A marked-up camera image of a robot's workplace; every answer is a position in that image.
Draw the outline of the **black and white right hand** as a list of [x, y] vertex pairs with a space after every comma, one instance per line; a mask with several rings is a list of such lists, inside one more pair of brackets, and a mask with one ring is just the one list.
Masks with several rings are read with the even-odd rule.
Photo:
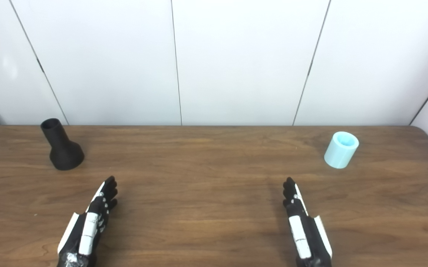
[[332, 248], [320, 216], [311, 217], [297, 183], [283, 183], [283, 206], [297, 250], [297, 267], [331, 267]]

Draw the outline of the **black and white left hand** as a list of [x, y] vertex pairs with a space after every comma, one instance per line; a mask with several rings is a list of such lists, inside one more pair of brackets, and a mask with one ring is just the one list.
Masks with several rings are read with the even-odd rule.
[[96, 248], [106, 230], [109, 215], [118, 204], [117, 181], [107, 178], [82, 214], [74, 213], [57, 247], [58, 267], [94, 267]]

